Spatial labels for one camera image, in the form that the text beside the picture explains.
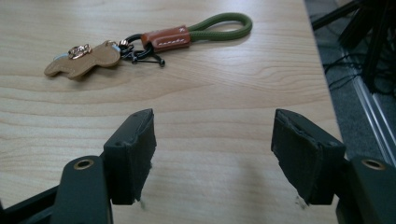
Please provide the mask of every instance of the wood grain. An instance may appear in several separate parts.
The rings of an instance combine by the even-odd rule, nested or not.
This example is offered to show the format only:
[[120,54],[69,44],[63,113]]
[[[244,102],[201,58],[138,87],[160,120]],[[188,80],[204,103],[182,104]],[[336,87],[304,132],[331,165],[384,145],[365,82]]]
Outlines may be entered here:
[[[161,53],[164,69],[120,62],[81,81],[43,74],[76,45],[228,11],[253,19],[250,36]],[[69,161],[99,155],[128,115],[153,108],[158,147],[143,202],[115,206],[115,223],[336,223],[334,205],[296,203],[270,148],[279,107],[340,138],[303,1],[5,0],[0,33],[4,207],[57,185]]]

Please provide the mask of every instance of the brown leather tab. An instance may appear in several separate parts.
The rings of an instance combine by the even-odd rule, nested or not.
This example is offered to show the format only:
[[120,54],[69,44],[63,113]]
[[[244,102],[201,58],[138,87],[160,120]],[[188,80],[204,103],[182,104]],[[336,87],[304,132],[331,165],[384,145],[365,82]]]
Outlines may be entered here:
[[191,42],[189,31],[185,25],[145,33],[142,34],[141,39],[143,46],[151,43],[152,47],[154,47],[154,52],[186,48]]

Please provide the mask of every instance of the green cord loop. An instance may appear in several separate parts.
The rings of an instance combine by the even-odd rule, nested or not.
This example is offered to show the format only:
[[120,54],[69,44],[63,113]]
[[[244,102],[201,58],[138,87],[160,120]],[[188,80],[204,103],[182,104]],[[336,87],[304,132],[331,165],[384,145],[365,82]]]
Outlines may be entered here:
[[[240,21],[243,27],[234,31],[204,31],[204,29],[223,21]],[[253,27],[253,22],[251,19],[244,14],[227,12],[221,13],[219,15],[210,17],[198,24],[188,27],[190,32],[191,42],[198,40],[212,40],[212,41],[225,41],[234,40],[245,35],[248,35]]]

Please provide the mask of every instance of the key ring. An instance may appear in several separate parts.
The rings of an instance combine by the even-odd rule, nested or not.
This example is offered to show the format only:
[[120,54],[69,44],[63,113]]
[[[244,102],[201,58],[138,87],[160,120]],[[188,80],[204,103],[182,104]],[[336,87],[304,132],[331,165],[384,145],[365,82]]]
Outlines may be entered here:
[[[226,21],[238,21],[242,27],[232,31],[208,31],[207,28]],[[181,25],[171,29],[159,30],[144,34],[130,35],[119,44],[107,40],[102,45],[91,48],[89,44],[73,47],[68,53],[58,55],[44,70],[44,74],[54,77],[60,72],[67,74],[70,79],[79,79],[96,65],[109,67],[116,65],[120,59],[130,60],[132,63],[157,63],[165,66],[165,61],[156,53],[169,50],[187,48],[191,43],[206,41],[228,41],[248,35],[253,27],[251,19],[241,13],[222,13],[201,21],[193,26]],[[144,50],[135,50],[133,42],[141,40]],[[152,57],[155,61],[145,60]]]

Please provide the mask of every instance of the clamp jaw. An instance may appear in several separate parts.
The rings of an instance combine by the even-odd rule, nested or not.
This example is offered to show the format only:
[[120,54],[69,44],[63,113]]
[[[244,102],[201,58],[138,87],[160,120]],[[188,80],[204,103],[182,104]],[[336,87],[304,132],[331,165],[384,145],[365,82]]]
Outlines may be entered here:
[[102,155],[67,163],[58,187],[0,207],[0,223],[113,223],[110,200],[140,201],[156,146],[152,109],[136,112],[108,139]]
[[272,151],[307,204],[339,202],[339,223],[396,223],[396,169],[368,157],[344,159],[346,147],[300,114],[278,109]]

